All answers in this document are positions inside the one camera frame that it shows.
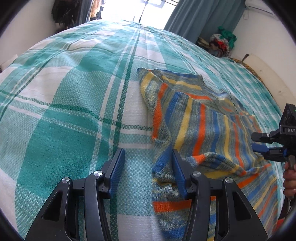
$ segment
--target bed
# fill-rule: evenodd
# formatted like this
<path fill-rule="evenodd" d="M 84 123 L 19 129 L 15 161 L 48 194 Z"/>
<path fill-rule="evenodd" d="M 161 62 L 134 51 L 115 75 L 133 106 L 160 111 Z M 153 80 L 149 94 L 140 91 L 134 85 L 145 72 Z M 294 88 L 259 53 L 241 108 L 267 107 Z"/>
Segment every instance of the bed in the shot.
<path fill-rule="evenodd" d="M 278 128 L 281 110 L 261 81 L 182 37 L 128 21 L 96 20 L 63 31 L 0 74 L 0 207 L 21 236 L 63 177 L 86 177 L 122 147 L 117 197 L 105 205 L 113 240 L 181 239 L 186 211 L 177 210 L 183 219 L 176 229 L 153 208 L 152 118 L 138 68 L 200 74 L 208 88 L 238 99 L 261 131 Z M 262 218 L 269 235 L 284 199 L 282 172 L 271 162 L 275 191 L 265 210 L 270 215 Z"/>

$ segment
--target hand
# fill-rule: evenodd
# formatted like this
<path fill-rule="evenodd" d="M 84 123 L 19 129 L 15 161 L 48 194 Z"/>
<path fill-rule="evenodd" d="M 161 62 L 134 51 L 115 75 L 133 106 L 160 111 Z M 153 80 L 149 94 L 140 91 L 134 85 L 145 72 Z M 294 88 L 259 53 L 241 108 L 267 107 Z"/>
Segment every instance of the hand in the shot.
<path fill-rule="evenodd" d="M 284 167 L 284 195 L 286 197 L 294 197 L 296 194 L 296 164 L 294 165 L 294 170 L 289 170 L 289 164 L 287 162 L 285 163 Z"/>

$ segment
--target air conditioner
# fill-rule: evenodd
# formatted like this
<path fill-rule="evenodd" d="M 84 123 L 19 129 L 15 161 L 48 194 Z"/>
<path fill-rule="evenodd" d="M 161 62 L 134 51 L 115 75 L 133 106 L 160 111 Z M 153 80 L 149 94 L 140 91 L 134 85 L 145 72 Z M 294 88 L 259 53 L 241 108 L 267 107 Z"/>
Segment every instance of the air conditioner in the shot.
<path fill-rule="evenodd" d="M 273 11 L 262 0 L 246 0 L 245 5 L 249 10 L 278 19 Z"/>

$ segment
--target headboard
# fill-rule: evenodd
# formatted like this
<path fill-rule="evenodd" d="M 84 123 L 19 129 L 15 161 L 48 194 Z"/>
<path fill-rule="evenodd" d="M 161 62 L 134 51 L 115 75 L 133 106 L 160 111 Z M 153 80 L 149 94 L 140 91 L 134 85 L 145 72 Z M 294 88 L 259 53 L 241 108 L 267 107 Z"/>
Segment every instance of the headboard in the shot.
<path fill-rule="evenodd" d="M 261 78 L 281 111 L 284 111 L 286 103 L 296 105 L 296 98 L 292 92 L 276 72 L 274 72 L 262 59 L 254 54 L 250 54 L 243 60 L 243 62 L 249 65 Z"/>

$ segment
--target metal bolt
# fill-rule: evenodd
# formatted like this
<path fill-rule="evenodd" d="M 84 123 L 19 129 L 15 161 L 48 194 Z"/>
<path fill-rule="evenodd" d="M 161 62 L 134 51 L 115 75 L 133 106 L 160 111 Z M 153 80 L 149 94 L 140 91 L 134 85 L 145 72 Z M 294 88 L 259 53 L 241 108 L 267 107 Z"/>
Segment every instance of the metal bolt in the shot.
<path fill-rule="evenodd" d="M 195 172 L 192 173 L 192 175 L 195 176 L 195 177 L 199 177 L 201 175 L 201 173 L 195 171 Z"/>
<path fill-rule="evenodd" d="M 101 176 L 102 174 L 103 174 L 103 172 L 100 170 L 94 172 L 94 175 L 97 177 Z"/>
<path fill-rule="evenodd" d="M 67 183 L 67 182 L 69 182 L 70 181 L 70 178 L 68 178 L 68 177 L 64 177 L 63 179 L 62 179 L 62 183 Z"/>
<path fill-rule="evenodd" d="M 226 181 L 227 183 L 233 183 L 233 179 L 232 179 L 231 177 L 227 177 L 227 178 L 225 178 L 225 181 Z"/>

